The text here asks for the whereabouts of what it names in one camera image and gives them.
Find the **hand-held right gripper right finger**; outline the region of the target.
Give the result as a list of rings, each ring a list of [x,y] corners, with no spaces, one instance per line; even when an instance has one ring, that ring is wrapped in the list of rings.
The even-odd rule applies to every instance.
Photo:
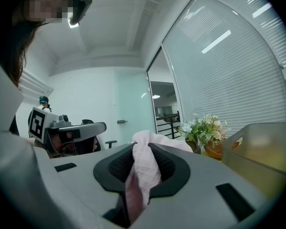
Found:
[[[246,179],[219,161],[170,146],[157,145],[183,159],[190,168],[187,183],[173,196],[152,198],[135,221],[137,229],[252,229],[265,196]],[[239,221],[216,186],[230,184],[255,211]]]

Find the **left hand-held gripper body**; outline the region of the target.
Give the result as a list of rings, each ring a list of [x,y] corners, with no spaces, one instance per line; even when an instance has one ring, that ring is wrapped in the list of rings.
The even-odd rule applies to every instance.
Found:
[[[58,134],[58,129],[74,126],[67,115],[55,115],[34,107],[29,118],[29,135],[35,138],[38,147],[44,148],[48,136]],[[95,136],[89,139],[60,139],[63,144],[73,143],[76,154],[96,151]]]

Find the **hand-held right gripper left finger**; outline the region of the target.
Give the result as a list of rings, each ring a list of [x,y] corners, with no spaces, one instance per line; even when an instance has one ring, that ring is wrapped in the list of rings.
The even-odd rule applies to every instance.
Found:
[[[52,161],[55,167],[75,164],[58,175],[80,202],[116,225],[129,225],[125,182],[133,165],[132,150],[133,144],[125,144]]]

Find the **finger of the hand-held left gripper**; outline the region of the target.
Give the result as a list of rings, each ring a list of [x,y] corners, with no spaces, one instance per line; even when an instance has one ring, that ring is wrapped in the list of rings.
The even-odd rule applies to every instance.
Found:
[[[107,129],[104,122],[74,125],[58,129],[60,139],[89,139],[97,136]]]

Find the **person's left hand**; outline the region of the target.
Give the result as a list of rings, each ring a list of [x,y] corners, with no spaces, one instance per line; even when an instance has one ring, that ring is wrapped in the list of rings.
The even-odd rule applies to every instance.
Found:
[[[72,156],[76,154],[76,148],[73,143],[63,144],[58,134],[48,136],[44,144],[50,158]]]

